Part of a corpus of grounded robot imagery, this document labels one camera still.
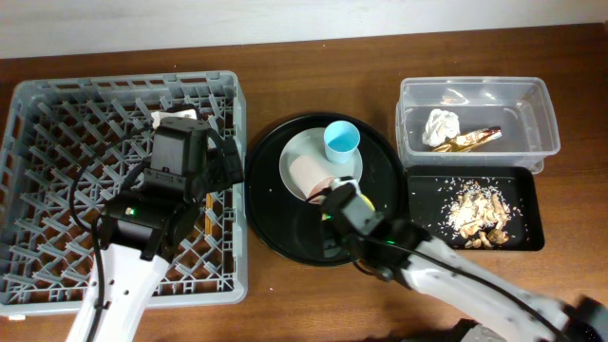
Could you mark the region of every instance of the black tray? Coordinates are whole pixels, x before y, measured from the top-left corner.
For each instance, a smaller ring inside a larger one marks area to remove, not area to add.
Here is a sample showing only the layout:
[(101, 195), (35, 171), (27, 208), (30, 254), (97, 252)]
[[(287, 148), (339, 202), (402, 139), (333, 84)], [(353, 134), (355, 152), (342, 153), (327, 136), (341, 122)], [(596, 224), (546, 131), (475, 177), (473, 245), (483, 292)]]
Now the black tray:
[(359, 182), (362, 192), (388, 218), (403, 213), (405, 179), (397, 154), (375, 130), (345, 115), (314, 113), (284, 123), (255, 147), (246, 162), (245, 208), (252, 229), (282, 256), (314, 266), (340, 265), (350, 259), (339, 248), (334, 257), (323, 257), (322, 246), (327, 239), (323, 236), (319, 207), (289, 192), (279, 175), (278, 161), (294, 135), (337, 120), (353, 123), (361, 134), (358, 148), (363, 159)]
[[(498, 246), (498, 249), (511, 251), (542, 249), (544, 235), (534, 178), (530, 171), (522, 167), (413, 166), (407, 172), (411, 221), (443, 239), (452, 248), (464, 249), (466, 239), (460, 235), (452, 239), (453, 230), (449, 227), (441, 229), (440, 225), (440, 222), (447, 220), (448, 213), (448, 209), (445, 209), (442, 214), (442, 209), (450, 203), (460, 189), (459, 178), (477, 181), (482, 186), (494, 185), (503, 193), (508, 204), (515, 205), (521, 210), (521, 215), (519, 211), (512, 213), (512, 219), (503, 228), (510, 239)], [(459, 184), (458, 189), (451, 185), (452, 190), (449, 190), (452, 179)]]

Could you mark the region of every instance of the clear plastic container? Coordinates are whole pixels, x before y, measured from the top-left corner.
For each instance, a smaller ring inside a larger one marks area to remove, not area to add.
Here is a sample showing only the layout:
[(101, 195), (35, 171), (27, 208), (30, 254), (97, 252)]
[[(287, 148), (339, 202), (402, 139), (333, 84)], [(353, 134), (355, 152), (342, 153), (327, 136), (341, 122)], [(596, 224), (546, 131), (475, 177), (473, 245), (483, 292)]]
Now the clear plastic container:
[[(422, 143), (430, 111), (458, 115), (461, 133), (499, 126), (503, 135), (471, 152), (431, 152)], [(405, 167), (523, 166), (539, 173), (560, 151), (560, 135), (546, 85), (529, 77), (408, 78), (401, 83), (396, 136)]]

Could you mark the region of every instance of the black round tray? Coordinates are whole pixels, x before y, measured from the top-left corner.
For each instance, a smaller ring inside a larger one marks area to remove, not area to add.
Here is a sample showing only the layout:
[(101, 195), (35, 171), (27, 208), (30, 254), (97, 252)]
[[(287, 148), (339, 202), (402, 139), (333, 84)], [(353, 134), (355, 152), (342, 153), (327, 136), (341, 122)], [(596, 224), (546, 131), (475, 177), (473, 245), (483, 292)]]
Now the black round tray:
[(403, 167), (389, 143), (367, 124), (334, 113), (306, 114), (282, 124), (266, 136), (246, 162), (245, 207), (253, 230), (284, 257), (313, 266), (350, 262), (345, 252), (323, 257), (323, 230), (319, 206), (296, 198), (283, 184), (278, 162), (285, 144), (296, 134), (345, 120), (361, 134), (363, 159), (361, 191), (378, 211), (393, 218), (405, 205)]

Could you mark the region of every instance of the white wall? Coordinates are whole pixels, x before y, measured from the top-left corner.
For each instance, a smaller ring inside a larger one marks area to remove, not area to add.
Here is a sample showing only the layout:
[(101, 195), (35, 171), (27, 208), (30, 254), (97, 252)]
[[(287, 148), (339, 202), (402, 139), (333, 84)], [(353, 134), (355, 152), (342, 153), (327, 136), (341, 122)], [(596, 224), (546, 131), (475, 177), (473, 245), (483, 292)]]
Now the white wall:
[(0, 58), (605, 20), (608, 0), (0, 0)]

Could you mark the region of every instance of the gray dish rack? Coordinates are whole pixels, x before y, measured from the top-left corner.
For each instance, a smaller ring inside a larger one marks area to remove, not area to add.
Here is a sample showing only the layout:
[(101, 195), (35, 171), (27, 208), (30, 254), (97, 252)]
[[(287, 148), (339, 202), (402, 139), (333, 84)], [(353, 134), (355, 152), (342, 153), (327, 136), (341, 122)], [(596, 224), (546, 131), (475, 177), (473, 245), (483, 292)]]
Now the gray dish rack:
[[(93, 250), (89, 233), (69, 216), (77, 165), (102, 144), (151, 124), (151, 112), (184, 104), (198, 107), (222, 138), (235, 138), (244, 165), (246, 102), (233, 72), (39, 80), (15, 88), (0, 151), (0, 315), (79, 309)], [(89, 167), (76, 192), (81, 219), (92, 219), (118, 193), (152, 142), (152, 134), (143, 133)], [(243, 195), (238, 184), (212, 194), (213, 207), (200, 208), (148, 308), (238, 303), (246, 296)]]

